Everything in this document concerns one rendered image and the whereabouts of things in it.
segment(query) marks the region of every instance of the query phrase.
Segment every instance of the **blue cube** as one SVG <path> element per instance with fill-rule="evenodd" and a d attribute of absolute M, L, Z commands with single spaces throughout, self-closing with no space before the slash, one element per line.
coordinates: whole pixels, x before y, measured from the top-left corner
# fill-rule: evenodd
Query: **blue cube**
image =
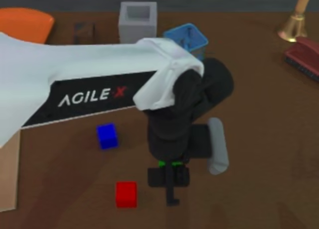
<path fill-rule="evenodd" d="M 96 128 L 101 149 L 115 148 L 119 146 L 116 128 L 113 123 L 100 125 Z"/>
<path fill-rule="evenodd" d="M 203 60 L 208 39 L 192 23 L 170 29 L 164 32 L 163 37 L 173 40 L 176 44 L 190 52 L 197 59 Z"/>

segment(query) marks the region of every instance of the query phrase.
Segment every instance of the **red x logo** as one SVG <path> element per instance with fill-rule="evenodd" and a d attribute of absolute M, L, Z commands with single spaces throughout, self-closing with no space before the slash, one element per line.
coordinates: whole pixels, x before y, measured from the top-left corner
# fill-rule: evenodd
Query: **red x logo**
<path fill-rule="evenodd" d="M 116 87 L 116 93 L 114 94 L 114 98 L 123 97 L 124 96 L 124 90 L 126 90 L 126 89 L 127 89 L 126 86 Z"/>

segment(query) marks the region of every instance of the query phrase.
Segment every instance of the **wooden table surface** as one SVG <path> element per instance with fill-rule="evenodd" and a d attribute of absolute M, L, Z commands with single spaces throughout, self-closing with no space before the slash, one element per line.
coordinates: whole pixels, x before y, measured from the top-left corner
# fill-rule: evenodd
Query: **wooden table surface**
<path fill-rule="evenodd" d="M 53 13 L 49 44 L 71 44 L 72 24 L 93 21 L 99 43 L 117 43 L 114 13 Z M 164 190 L 147 186 L 146 118 L 136 109 L 22 132 L 18 209 L 1 229 L 317 229 L 319 85 L 282 60 L 290 43 L 274 33 L 288 13 L 160 13 L 159 33 L 187 22 L 209 39 L 208 56 L 235 80 L 233 96 L 202 117 L 225 127 L 230 167 L 219 176 L 190 163 L 191 185 L 167 208 Z M 319 13 L 307 15 L 319 41 Z M 101 152 L 95 126 L 114 122 L 121 146 Z M 116 181 L 137 181 L 139 206 L 117 210 Z"/>

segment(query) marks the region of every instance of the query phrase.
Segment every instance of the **red block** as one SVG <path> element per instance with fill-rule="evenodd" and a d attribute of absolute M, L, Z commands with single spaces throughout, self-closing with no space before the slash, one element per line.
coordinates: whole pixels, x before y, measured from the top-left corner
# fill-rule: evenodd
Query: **red block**
<path fill-rule="evenodd" d="M 137 207 L 136 182 L 117 182 L 115 188 L 115 202 L 118 208 Z"/>

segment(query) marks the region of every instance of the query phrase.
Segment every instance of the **red brush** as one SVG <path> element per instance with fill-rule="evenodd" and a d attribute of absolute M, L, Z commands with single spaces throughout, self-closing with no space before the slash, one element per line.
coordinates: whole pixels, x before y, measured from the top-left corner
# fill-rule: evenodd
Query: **red brush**
<path fill-rule="evenodd" d="M 319 82 L 319 43 L 298 37 L 297 42 L 285 51 L 285 61 Z"/>

